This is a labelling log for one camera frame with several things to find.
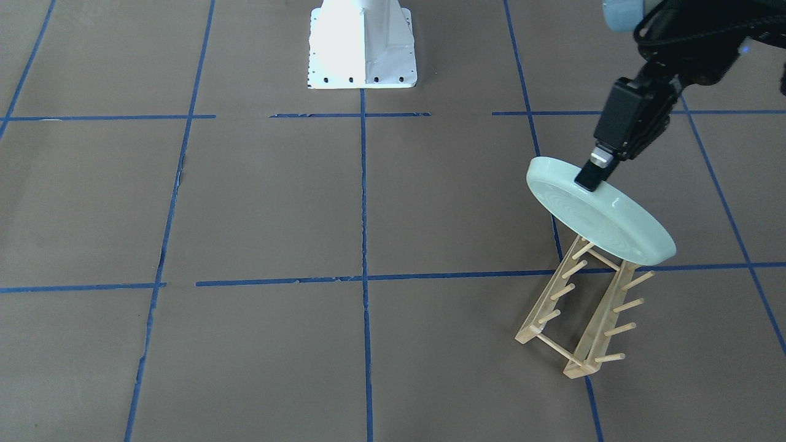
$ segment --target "floor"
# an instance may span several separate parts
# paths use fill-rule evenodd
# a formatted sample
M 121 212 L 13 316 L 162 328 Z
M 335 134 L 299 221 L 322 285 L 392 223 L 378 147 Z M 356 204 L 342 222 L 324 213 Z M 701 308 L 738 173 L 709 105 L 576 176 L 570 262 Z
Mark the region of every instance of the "floor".
M 784 51 L 612 176 L 678 254 L 628 357 L 571 380 L 513 340 L 573 234 L 524 176 L 586 160 L 630 35 L 601 2 L 404 0 L 417 87 L 308 90 L 319 4 L 0 6 L 0 440 L 784 439 Z

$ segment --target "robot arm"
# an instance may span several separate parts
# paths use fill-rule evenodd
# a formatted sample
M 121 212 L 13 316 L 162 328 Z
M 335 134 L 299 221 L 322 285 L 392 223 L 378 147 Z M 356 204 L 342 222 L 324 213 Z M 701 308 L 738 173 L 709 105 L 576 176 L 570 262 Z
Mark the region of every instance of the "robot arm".
M 666 130 L 684 88 L 720 81 L 746 39 L 786 48 L 786 0 L 664 0 L 634 38 L 647 62 L 636 78 L 618 79 L 608 96 L 595 149 L 575 178 L 589 191 Z M 786 94 L 784 82 L 786 74 Z

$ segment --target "light green plate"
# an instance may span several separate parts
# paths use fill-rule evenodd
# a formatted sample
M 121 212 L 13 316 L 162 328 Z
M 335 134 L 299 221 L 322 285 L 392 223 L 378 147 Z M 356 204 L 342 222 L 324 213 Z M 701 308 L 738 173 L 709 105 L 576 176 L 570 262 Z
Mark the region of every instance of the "light green plate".
M 677 246 L 657 219 L 607 182 L 594 192 L 574 183 L 578 171 L 556 158 L 537 157 L 527 184 L 559 221 L 614 256 L 644 266 L 674 256 Z

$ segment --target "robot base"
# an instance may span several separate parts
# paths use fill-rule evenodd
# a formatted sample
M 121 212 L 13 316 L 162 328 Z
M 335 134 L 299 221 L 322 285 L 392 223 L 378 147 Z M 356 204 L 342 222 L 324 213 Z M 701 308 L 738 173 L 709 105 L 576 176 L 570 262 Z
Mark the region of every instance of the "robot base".
M 390 2 L 388 14 L 343 10 L 311 12 L 308 87 L 310 89 L 394 89 L 417 82 L 412 13 Z

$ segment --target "blue tape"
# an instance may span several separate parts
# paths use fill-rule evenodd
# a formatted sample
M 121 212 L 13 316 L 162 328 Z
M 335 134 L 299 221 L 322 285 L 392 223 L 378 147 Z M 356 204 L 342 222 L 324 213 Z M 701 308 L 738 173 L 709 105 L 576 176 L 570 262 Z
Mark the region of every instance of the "blue tape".
M 363 266 L 363 340 L 365 342 L 365 431 L 366 440 L 374 440 L 374 409 L 371 388 L 371 325 L 369 321 L 369 257 L 368 257 L 368 188 L 366 186 L 365 156 L 365 89 L 360 90 L 360 164 L 361 164 L 361 228 L 362 228 L 362 266 Z
M 114 121 L 114 120 L 211 120 L 215 114 L 198 114 L 189 117 L 188 115 L 85 115 L 85 116 L 12 116 L 8 121 Z
M 202 40 L 202 50 L 200 52 L 199 64 L 196 67 L 196 76 L 194 78 L 194 87 L 191 92 L 191 106 L 189 107 L 189 118 L 185 121 L 185 130 L 183 132 L 183 143 L 180 147 L 180 157 L 178 158 L 178 168 L 174 174 L 174 185 L 172 187 L 172 196 L 169 203 L 169 212 L 167 214 L 167 225 L 164 228 L 163 240 L 161 241 L 161 257 L 158 263 L 158 270 L 156 271 L 156 284 L 152 289 L 150 297 L 150 309 L 148 310 L 147 326 L 145 330 L 145 349 L 142 357 L 139 359 L 139 366 L 137 368 L 136 382 L 134 383 L 134 395 L 131 397 L 130 410 L 128 411 L 128 422 L 126 424 L 126 433 L 123 438 L 124 442 L 130 442 L 131 434 L 134 431 L 134 420 L 136 419 L 137 405 L 139 404 L 139 392 L 141 389 L 142 379 L 145 375 L 145 363 L 147 361 L 148 350 L 150 347 L 150 339 L 152 335 L 153 312 L 156 310 L 158 304 L 158 295 L 161 287 L 161 278 L 163 277 L 163 266 L 167 259 L 167 246 L 169 245 L 169 236 L 172 231 L 172 219 L 174 218 L 174 208 L 178 201 L 178 190 L 180 188 L 180 177 L 183 172 L 183 160 L 185 159 L 185 151 L 188 148 L 189 135 L 191 131 L 191 122 L 193 121 L 194 108 L 197 105 L 197 94 L 199 92 L 200 78 L 202 76 L 202 66 L 204 65 L 205 53 L 208 50 L 208 39 L 210 37 L 210 27 L 213 21 L 213 12 L 215 10 L 215 0 L 210 1 L 210 11 L 208 12 L 208 23 L 205 26 L 204 37 Z
M 32 287 L 0 287 L 0 293 L 87 292 L 92 290 L 152 289 L 156 284 L 93 284 L 93 285 L 41 285 Z
M 595 401 L 595 392 L 592 388 L 592 380 L 589 376 L 584 377 L 584 385 L 587 388 L 587 396 L 589 397 L 589 408 L 592 410 L 592 420 L 595 422 L 595 434 L 597 435 L 597 442 L 603 442 L 603 429 L 601 428 L 601 417 L 597 413 L 597 402 Z
M 754 268 L 786 267 L 786 263 L 751 263 Z
M 687 264 L 681 266 L 642 266 L 636 271 L 694 271 L 694 270 L 728 270 L 747 268 L 745 263 L 727 263 L 727 264 Z
M 554 270 L 525 271 L 467 271 L 457 273 L 412 273 L 412 274 L 375 274 L 370 281 L 398 281 L 405 279 L 453 279 L 453 278 L 500 278 L 508 276 L 536 276 L 553 274 Z
M 564 258 L 562 254 L 562 242 L 560 241 L 560 231 L 556 228 L 556 217 L 551 215 L 551 228 L 554 232 L 554 245 L 556 246 L 556 256 L 560 258 L 560 262 Z
M 313 284 L 317 282 L 361 281 L 362 276 L 329 276 L 317 278 L 234 279 L 229 281 L 199 281 L 196 287 L 227 287 L 235 285 Z
M 527 92 L 527 82 L 524 81 L 524 70 L 521 68 L 521 58 L 519 57 L 519 45 L 516 42 L 516 33 L 513 31 L 513 21 L 510 17 L 510 8 L 508 0 L 502 0 L 505 4 L 505 16 L 508 19 L 508 32 L 510 33 L 510 42 L 513 45 L 513 55 L 516 57 L 516 68 L 519 70 L 519 81 L 521 82 L 521 94 L 524 97 L 524 107 L 527 108 L 527 119 L 530 122 L 530 132 L 532 133 L 532 143 L 535 147 L 535 155 L 541 156 L 540 145 L 538 144 L 538 134 L 535 133 L 535 121 L 532 119 L 532 107 L 530 107 L 530 95 Z
M 363 118 L 431 116 L 430 112 L 366 113 Z M 359 113 L 277 113 L 268 118 L 361 118 Z
M 762 300 L 762 304 L 764 305 L 764 310 L 769 318 L 769 323 L 773 327 L 773 331 L 775 332 L 775 336 L 778 339 L 778 344 L 780 344 L 780 349 L 786 355 L 786 341 L 784 340 L 783 334 L 780 332 L 780 327 L 778 326 L 778 322 L 775 319 L 775 315 L 773 314 L 772 309 L 769 306 L 769 301 L 767 300 L 767 296 L 762 289 L 762 286 L 758 280 L 758 275 L 756 274 L 755 266 L 751 262 L 751 257 L 747 253 L 747 249 L 745 248 L 745 244 L 742 241 L 742 235 L 740 234 L 740 230 L 737 228 L 737 224 L 734 221 L 734 217 L 732 215 L 731 208 L 729 207 L 729 203 L 726 201 L 726 197 L 723 194 L 723 189 L 721 189 L 721 183 L 718 181 L 718 176 L 715 174 L 715 169 L 712 167 L 712 163 L 710 162 L 710 157 L 707 155 L 707 150 L 704 148 L 704 143 L 701 140 L 701 135 L 699 134 L 699 129 L 696 127 L 696 123 L 693 121 L 692 111 L 688 107 L 688 102 L 685 101 L 685 97 L 680 96 L 682 100 L 682 107 L 685 108 L 685 113 L 688 116 L 688 121 L 690 122 L 691 129 L 693 130 L 693 135 L 696 137 L 696 142 L 699 144 L 699 149 L 701 150 L 701 155 L 704 158 L 704 163 L 707 165 L 707 170 L 710 172 L 710 177 L 712 178 L 712 182 L 715 185 L 715 190 L 718 191 L 718 196 L 721 199 L 721 203 L 723 204 L 723 210 L 726 212 L 726 217 L 729 218 L 729 223 L 731 223 L 732 230 L 734 231 L 734 237 L 737 239 L 737 244 L 740 246 L 740 251 L 742 251 L 743 258 L 745 258 L 745 263 L 747 264 L 748 270 L 751 273 L 751 278 L 753 279 L 754 285 L 756 286 L 756 291 L 758 292 L 759 298 Z
M 52 17 L 52 11 L 54 9 L 55 0 L 50 2 L 50 7 L 46 10 L 46 17 L 44 17 L 44 22 L 41 25 L 41 31 L 39 31 L 39 36 L 35 40 L 35 45 L 33 45 L 33 50 L 30 52 L 30 57 L 28 58 L 28 63 L 24 66 L 24 70 L 22 71 L 22 76 L 19 78 L 19 83 L 17 84 L 17 89 L 13 93 L 13 98 L 11 98 L 11 104 L 8 106 L 8 110 L 6 111 L 6 117 L 0 125 L 0 139 L 6 132 L 6 127 L 8 127 L 9 118 L 13 114 L 13 108 L 17 106 L 17 101 L 19 101 L 19 95 L 22 93 L 22 87 L 24 86 L 24 81 L 28 79 L 28 74 L 30 73 L 30 67 L 33 65 L 33 60 L 35 59 L 35 55 L 39 51 L 39 47 L 41 47 L 41 40 L 44 38 L 44 33 L 46 33 L 46 28 L 49 26 L 49 20 Z
M 690 110 L 685 113 L 694 115 L 768 115 L 786 114 L 786 109 L 751 109 L 751 110 Z

